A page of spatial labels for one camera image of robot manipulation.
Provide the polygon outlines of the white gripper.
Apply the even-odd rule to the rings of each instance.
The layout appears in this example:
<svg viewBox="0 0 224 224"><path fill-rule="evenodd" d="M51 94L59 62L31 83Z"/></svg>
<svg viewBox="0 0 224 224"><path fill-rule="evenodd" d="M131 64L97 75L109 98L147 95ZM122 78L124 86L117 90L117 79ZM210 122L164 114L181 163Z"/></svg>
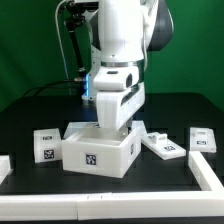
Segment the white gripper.
<svg viewBox="0 0 224 224"><path fill-rule="evenodd" d="M139 81L137 66L101 66L93 83L101 128L119 130L144 104L144 83Z"/></svg>

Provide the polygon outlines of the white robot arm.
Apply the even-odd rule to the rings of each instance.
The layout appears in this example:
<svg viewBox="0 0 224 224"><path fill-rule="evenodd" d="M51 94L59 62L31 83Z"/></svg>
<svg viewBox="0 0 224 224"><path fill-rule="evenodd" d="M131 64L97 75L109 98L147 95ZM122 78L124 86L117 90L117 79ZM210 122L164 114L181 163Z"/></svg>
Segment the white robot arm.
<svg viewBox="0 0 224 224"><path fill-rule="evenodd" d="M166 0L87 0L91 70L87 96L99 126L120 129L144 104L147 53L163 49L174 25Z"/></svg>

